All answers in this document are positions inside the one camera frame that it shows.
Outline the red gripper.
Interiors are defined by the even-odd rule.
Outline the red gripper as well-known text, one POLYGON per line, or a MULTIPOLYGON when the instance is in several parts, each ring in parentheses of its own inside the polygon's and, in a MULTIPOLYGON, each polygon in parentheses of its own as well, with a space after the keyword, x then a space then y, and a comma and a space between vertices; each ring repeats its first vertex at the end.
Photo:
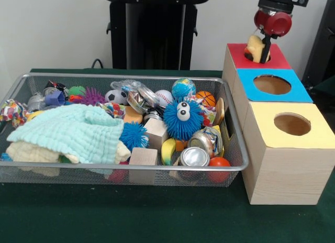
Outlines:
POLYGON ((261 33, 265 35, 262 39, 264 47, 261 54, 261 63, 266 63, 271 47, 271 36, 282 37, 286 35, 291 29, 292 17, 285 12, 259 9, 255 14, 254 22, 261 33))

